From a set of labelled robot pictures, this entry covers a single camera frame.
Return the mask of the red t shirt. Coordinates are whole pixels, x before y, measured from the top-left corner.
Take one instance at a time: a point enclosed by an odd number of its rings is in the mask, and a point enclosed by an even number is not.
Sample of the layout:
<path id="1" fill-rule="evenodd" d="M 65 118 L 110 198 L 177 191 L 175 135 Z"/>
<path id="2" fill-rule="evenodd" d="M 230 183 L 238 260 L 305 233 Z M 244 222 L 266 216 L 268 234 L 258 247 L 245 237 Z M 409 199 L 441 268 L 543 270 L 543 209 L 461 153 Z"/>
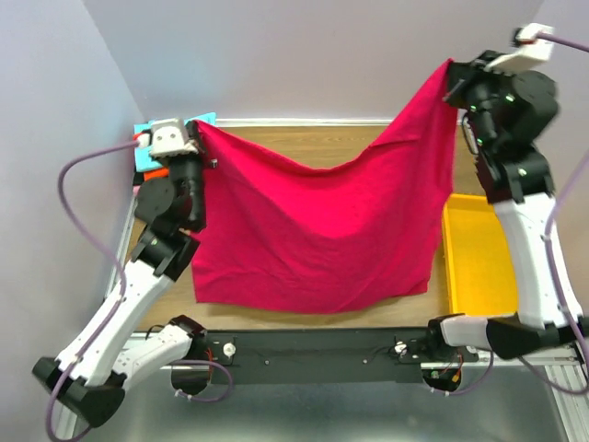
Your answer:
<path id="1" fill-rule="evenodd" d="M 313 169 L 208 124 L 200 303 L 334 314 L 426 291 L 453 190 L 457 112 L 440 65 L 354 159 Z"/>

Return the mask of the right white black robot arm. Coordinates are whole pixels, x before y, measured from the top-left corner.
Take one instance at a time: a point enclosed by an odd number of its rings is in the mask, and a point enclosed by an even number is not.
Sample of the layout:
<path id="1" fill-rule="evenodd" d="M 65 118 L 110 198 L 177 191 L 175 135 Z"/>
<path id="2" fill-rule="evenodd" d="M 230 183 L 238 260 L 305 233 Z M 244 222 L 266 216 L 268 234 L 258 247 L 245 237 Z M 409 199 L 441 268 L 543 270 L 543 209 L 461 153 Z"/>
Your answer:
<path id="1" fill-rule="evenodd" d="M 554 223 L 557 199 L 549 163 L 535 146 L 559 112 L 557 87 L 534 67 L 521 54 L 490 50 L 449 66 L 445 102 L 464 111 L 474 135 L 477 176 L 514 268 L 517 310 L 431 320 L 430 339 L 438 346 L 471 346 L 515 359 L 588 335 Z"/>

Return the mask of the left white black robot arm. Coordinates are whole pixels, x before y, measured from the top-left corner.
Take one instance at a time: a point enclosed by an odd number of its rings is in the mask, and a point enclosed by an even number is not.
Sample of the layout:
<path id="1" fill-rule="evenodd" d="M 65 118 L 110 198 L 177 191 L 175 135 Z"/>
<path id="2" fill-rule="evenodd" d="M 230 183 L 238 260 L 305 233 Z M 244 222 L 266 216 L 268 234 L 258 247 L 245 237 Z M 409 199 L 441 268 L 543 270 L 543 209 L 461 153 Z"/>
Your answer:
<path id="1" fill-rule="evenodd" d="M 203 171 L 214 165 L 199 131 L 200 121 L 151 123 L 136 142 L 168 170 L 143 182 L 134 215 L 144 230 L 126 264 L 118 263 L 118 283 L 80 334 L 55 357 L 42 357 L 33 376 L 89 427 L 104 425 L 126 392 L 176 363 L 200 345 L 203 328 L 185 316 L 171 320 L 161 336 L 134 350 L 123 346 L 155 301 L 179 279 L 199 247 L 194 234 L 206 226 Z"/>

